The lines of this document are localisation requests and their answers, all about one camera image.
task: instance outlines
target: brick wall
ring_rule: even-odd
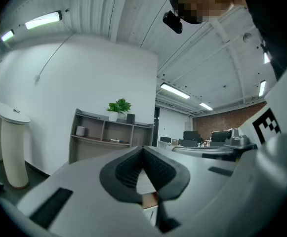
[[[193,130],[198,131],[205,140],[213,131],[224,131],[239,128],[248,118],[252,117],[266,105],[266,102],[252,105],[235,111],[193,118]]]

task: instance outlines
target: white corrugated ceiling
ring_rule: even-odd
[[[24,23],[61,10],[63,20],[26,29]],[[69,32],[95,34],[149,50],[158,56],[157,106],[192,116],[206,113],[199,103],[214,110],[243,107],[263,101],[259,84],[266,90],[276,83],[273,69],[264,64],[260,38],[245,8],[233,8],[218,20],[201,25],[183,24],[178,35],[162,22],[171,10],[168,0],[11,0],[0,17],[0,36],[13,29],[15,36],[0,53],[18,42],[43,35]],[[243,41],[244,33],[252,35]],[[182,99],[160,88],[162,82],[185,91]]]

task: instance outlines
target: gray desk shelf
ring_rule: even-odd
[[[76,135],[78,126],[84,126],[85,135]],[[69,164],[118,149],[152,144],[153,124],[128,124],[123,120],[109,121],[107,116],[101,116],[76,109],[71,135]]]

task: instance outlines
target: gray floor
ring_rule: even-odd
[[[0,193],[0,197],[3,197],[4,199],[10,201],[12,204],[16,205],[24,194],[45,180],[43,176],[33,171],[31,168],[26,167],[26,169],[29,177],[29,185],[24,189],[18,190],[11,187],[11,185],[8,183],[4,164],[3,162],[0,162],[0,182],[4,183],[4,191]]]

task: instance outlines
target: white cup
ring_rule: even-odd
[[[77,136],[84,136],[84,134],[85,134],[85,127],[83,127],[83,126],[78,126],[78,127],[76,128],[76,135],[77,135]]]

